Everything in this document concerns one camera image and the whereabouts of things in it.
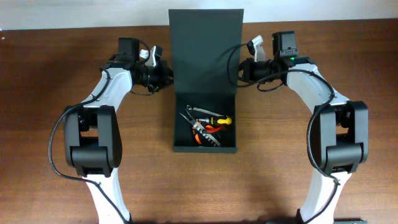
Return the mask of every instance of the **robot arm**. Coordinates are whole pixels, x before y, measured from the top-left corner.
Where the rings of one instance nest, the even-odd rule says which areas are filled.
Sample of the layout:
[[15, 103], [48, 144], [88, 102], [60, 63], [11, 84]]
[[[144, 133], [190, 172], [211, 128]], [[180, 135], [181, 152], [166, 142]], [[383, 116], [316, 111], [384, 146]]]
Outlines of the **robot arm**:
[[[126, 221], [131, 223], [118, 179], [118, 167], [122, 157], [122, 143], [116, 119], [119, 105], [135, 83], [147, 86], [152, 93], [172, 83], [172, 72], [167, 63], [160, 59], [162, 49], [153, 47], [146, 56], [145, 64], [140, 64], [138, 46], [139, 40], [120, 38], [119, 53], [108, 61], [102, 71], [101, 80], [82, 103], [90, 100], [92, 102], [69, 113], [64, 119], [68, 165], [74, 167], [83, 179], [88, 180], [86, 183], [100, 224]], [[97, 129], [98, 136], [82, 136], [83, 132], [90, 129]], [[93, 182], [99, 184], [103, 192]]]
[[[317, 66], [308, 57], [299, 56], [293, 31], [272, 35], [274, 60], [265, 61], [265, 55], [261, 56], [264, 57], [263, 61], [256, 60], [262, 52], [253, 51], [251, 43], [258, 39], [256, 37], [248, 42], [248, 49], [253, 53], [254, 60], [248, 58], [241, 64], [243, 77], [240, 80], [261, 85], [280, 79], [301, 97], [312, 113], [330, 99], [330, 89], [319, 79], [323, 77]], [[366, 105], [361, 101], [352, 102], [335, 89], [333, 91], [335, 97], [325, 105], [324, 110], [317, 111], [319, 115], [314, 117], [310, 133], [311, 153], [323, 174], [313, 168], [307, 199], [297, 212], [297, 223], [332, 224], [343, 186], [368, 156]], [[348, 128], [348, 132], [336, 134], [337, 125]], [[335, 181], [325, 174], [337, 178], [339, 185], [336, 189]]]

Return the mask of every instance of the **wooden desk surface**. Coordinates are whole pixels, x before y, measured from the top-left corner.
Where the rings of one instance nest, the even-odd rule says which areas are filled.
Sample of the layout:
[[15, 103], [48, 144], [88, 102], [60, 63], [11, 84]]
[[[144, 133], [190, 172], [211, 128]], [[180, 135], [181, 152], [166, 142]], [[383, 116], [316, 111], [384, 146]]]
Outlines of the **wooden desk surface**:
[[[346, 184], [335, 217], [370, 223], [398, 220], [398, 20], [245, 24], [243, 40], [295, 30], [302, 55], [342, 94], [369, 106], [369, 158]], [[164, 49], [169, 27], [5, 31], [0, 40], [0, 223], [96, 223], [85, 184], [49, 166], [50, 128], [66, 105], [84, 99], [119, 36]], [[242, 60], [248, 57], [243, 50]], [[310, 112], [289, 88], [239, 89], [237, 154], [172, 152], [174, 89], [126, 95], [118, 110], [123, 140], [119, 179], [134, 220], [218, 222], [294, 216], [312, 168], [305, 132]], [[75, 174], [55, 138], [58, 168]]]

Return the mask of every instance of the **open box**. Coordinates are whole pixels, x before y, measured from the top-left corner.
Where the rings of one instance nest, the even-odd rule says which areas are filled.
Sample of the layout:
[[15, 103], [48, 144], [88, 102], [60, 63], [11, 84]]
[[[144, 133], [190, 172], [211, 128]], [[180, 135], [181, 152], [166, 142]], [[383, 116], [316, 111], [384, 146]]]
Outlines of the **open box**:
[[[169, 21], [176, 97], [173, 150], [235, 153], [236, 87], [227, 79], [226, 64], [233, 47], [241, 43], [243, 10], [171, 9]], [[237, 50], [229, 64], [235, 84], [239, 56]], [[233, 117], [231, 127], [221, 135], [221, 147], [198, 146], [191, 124], [180, 115], [186, 114], [187, 105]]]

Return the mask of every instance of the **black cable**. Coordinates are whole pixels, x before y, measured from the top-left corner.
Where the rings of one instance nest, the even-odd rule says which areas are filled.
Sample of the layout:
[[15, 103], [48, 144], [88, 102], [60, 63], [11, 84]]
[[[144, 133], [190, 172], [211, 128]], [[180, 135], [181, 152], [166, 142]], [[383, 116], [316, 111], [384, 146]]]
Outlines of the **black cable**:
[[76, 105], [73, 105], [71, 108], [69, 108], [65, 112], [63, 112], [63, 114], [58, 118], [57, 122], [55, 123], [54, 127], [52, 128], [51, 135], [50, 135], [50, 140], [49, 140], [49, 161], [50, 161], [50, 165], [51, 165], [52, 170], [54, 170], [54, 172], [57, 175], [59, 175], [60, 177], [68, 179], [68, 180], [76, 180], [76, 181], [90, 183], [90, 184], [93, 184], [95, 187], [97, 187], [97, 189], [101, 192], [101, 194], [104, 196], [104, 198], [112, 205], [112, 207], [115, 209], [115, 211], [117, 211], [117, 213], [119, 214], [119, 216], [122, 219], [123, 223], [128, 223], [128, 221], [123, 217], [122, 213], [117, 208], [117, 206], [112, 202], [112, 200], [103, 191], [103, 189], [100, 186], [101, 183], [99, 184], [99, 183], [97, 183], [95, 181], [92, 181], [92, 180], [86, 180], [86, 179], [83, 179], [83, 178], [72, 177], [72, 176], [69, 176], [69, 175], [62, 174], [61, 172], [59, 172], [57, 170], [57, 168], [54, 165], [54, 161], [52, 159], [52, 143], [53, 143], [53, 139], [54, 139], [54, 136], [55, 136], [55, 132], [56, 132], [59, 124], [61, 123], [62, 119], [64, 117], [66, 117], [66, 115], [70, 114], [72, 111], [75, 111], [77, 108], [96, 101], [104, 93], [106, 87], [108, 87], [109, 82], [111, 81], [111, 75], [104, 68], [101, 68], [101, 71], [104, 71], [106, 73], [106, 83], [105, 83], [104, 87], [102, 88], [102, 90], [96, 96], [93, 96], [93, 98], [91, 100], [84, 101], [82, 103], [78, 103]]
[[130, 93], [139, 95], [139, 96], [152, 96], [155, 93], [155, 91], [152, 91], [151, 93], [136, 93], [131, 89]]
[[230, 75], [229, 75], [229, 62], [231, 61], [232, 55], [234, 55], [235, 51], [237, 51], [238, 49], [240, 49], [242, 46], [245, 46], [245, 45], [248, 45], [248, 43], [235, 45], [235, 46], [233, 47], [234, 49], [233, 49], [232, 52], [230, 53], [230, 55], [229, 55], [229, 57], [228, 57], [228, 60], [227, 60], [227, 62], [226, 62], [226, 76], [228, 77], [229, 83], [230, 83], [232, 86], [235, 86], [235, 87], [245, 87], [245, 86], [237, 85], [237, 84], [235, 84], [235, 83], [233, 83], [233, 82], [231, 81], [231, 77], [230, 77]]
[[331, 191], [331, 194], [329, 196], [329, 199], [326, 201], [325, 205], [323, 206], [323, 208], [313, 217], [311, 217], [309, 220], [305, 221], [303, 224], [309, 224], [310, 222], [312, 222], [314, 219], [316, 219], [316, 217], [320, 216], [329, 206], [329, 204], [331, 203], [331, 201], [333, 200], [333, 198], [335, 197], [336, 193], [337, 193], [337, 187], [339, 186], [339, 184], [336, 184], [335, 182], [335, 186], [333, 187], [333, 190]]
[[277, 86], [275, 86], [273, 88], [266, 89], [266, 90], [260, 89], [260, 85], [262, 85], [262, 84], [260, 84], [260, 83], [257, 84], [257, 89], [259, 91], [261, 91], [261, 92], [270, 92], [270, 91], [275, 91], [275, 90], [279, 89], [280, 87], [282, 87], [284, 85], [284, 83], [282, 82], [281, 84], [279, 84], [279, 85], [277, 85]]

